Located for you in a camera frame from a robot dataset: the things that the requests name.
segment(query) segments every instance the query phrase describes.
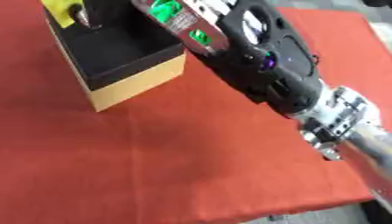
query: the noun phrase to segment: black box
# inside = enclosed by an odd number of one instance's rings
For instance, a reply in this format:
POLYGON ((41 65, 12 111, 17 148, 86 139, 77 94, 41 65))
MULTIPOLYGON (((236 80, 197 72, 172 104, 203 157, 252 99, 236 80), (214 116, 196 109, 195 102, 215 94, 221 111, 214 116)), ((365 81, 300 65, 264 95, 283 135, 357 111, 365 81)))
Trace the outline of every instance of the black box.
POLYGON ((182 74, 184 47, 131 4, 98 29, 60 28, 47 13, 58 40, 95 110, 101 111, 182 74))

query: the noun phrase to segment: black plastic housing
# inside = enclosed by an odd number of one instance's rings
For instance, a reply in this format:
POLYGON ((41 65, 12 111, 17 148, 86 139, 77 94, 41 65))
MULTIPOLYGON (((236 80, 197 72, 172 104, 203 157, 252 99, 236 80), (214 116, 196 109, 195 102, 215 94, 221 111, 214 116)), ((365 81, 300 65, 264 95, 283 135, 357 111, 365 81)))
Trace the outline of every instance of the black plastic housing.
POLYGON ((316 103, 322 83, 312 54, 290 23, 266 1, 238 1, 218 26, 230 41, 229 49, 198 56, 231 87, 253 102, 267 102, 284 116, 316 103), (257 45, 251 44, 243 32, 246 11, 268 24, 269 31, 257 45), (267 53, 275 55, 276 64, 263 70, 267 53))

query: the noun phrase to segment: robotic arm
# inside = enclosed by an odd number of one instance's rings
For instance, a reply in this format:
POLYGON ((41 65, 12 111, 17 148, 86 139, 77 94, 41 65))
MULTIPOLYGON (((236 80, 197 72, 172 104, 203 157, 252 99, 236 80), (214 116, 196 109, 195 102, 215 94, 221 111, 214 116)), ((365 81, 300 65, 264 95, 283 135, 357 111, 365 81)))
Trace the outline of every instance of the robotic arm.
POLYGON ((227 84, 295 119, 304 140, 343 158, 392 213, 392 135, 379 109, 348 87, 330 89, 293 27, 263 0, 133 0, 227 84))

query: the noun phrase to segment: table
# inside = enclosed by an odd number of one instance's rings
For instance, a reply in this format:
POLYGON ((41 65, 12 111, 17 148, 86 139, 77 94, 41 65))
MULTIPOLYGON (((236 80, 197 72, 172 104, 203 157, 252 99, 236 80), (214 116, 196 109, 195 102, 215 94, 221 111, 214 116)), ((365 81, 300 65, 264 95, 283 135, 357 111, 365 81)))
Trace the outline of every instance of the table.
MULTIPOLYGON (((392 128, 392 58, 365 20, 282 12, 325 80, 366 95, 392 128)), ((0 18, 1 223, 235 223, 371 199, 347 164, 192 55, 182 77, 97 114, 38 3, 5 2, 0 18)))

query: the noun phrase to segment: green component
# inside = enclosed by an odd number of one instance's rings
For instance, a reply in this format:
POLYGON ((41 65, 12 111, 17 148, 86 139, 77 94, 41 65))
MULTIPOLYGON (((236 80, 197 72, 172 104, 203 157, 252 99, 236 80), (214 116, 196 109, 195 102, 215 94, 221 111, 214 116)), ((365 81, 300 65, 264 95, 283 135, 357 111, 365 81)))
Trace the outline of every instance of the green component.
POLYGON ((181 10, 181 4, 176 0, 157 0, 152 4, 149 13, 159 22, 165 24, 177 16, 181 10))
POLYGON ((190 31, 189 36, 203 46, 208 46, 212 41, 202 30, 190 31))

